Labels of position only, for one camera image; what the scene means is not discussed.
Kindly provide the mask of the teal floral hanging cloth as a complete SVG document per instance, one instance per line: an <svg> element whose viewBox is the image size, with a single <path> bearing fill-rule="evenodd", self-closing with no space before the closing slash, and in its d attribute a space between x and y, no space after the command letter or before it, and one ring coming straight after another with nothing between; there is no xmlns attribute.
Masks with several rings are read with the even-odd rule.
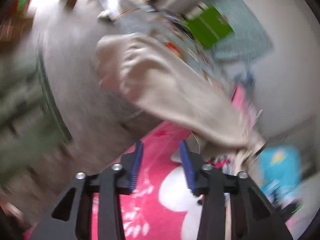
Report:
<svg viewBox="0 0 320 240"><path fill-rule="evenodd" d="M273 43L243 0L205 0L226 18L233 32L211 48L218 61L251 64L273 49Z"/></svg>

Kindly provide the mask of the pink floral fleece blanket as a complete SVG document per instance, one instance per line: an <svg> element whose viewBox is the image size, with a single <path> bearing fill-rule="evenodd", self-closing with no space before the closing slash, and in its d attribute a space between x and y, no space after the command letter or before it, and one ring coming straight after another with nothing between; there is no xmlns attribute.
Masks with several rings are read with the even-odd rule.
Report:
<svg viewBox="0 0 320 240"><path fill-rule="evenodd" d="M164 121L144 145L136 189L120 196L125 239L180 239L186 203L192 198L183 171L170 160L189 130Z"/></svg>

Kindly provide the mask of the grey patterned bed sheet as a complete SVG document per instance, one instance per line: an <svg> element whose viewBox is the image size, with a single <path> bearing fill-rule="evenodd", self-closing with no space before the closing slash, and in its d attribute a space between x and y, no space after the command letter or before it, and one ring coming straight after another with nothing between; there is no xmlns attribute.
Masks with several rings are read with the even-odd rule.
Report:
<svg viewBox="0 0 320 240"><path fill-rule="evenodd" d="M226 75L210 52L193 39L182 23L166 12L158 11L150 0L98 0L104 14L121 34L141 33L153 37L181 58L211 85L231 88Z"/></svg>

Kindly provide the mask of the blue cartoon pillow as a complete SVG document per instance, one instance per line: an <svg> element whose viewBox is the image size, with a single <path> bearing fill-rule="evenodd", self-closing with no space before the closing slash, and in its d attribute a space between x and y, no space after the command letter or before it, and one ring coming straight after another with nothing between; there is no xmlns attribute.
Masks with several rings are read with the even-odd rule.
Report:
<svg viewBox="0 0 320 240"><path fill-rule="evenodd" d="M261 191L275 207L284 208L298 200L301 182L300 153L292 145L265 148L258 156Z"/></svg>

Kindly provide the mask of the beige zip-up hooded jacket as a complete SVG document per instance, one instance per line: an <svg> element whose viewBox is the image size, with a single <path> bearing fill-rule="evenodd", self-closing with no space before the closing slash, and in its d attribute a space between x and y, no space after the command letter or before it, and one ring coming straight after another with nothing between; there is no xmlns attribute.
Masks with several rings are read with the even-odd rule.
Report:
<svg viewBox="0 0 320 240"><path fill-rule="evenodd" d="M264 139L251 129L225 92L145 34L106 35L96 48L104 89L139 109L185 127L235 154L235 172L248 171Z"/></svg>

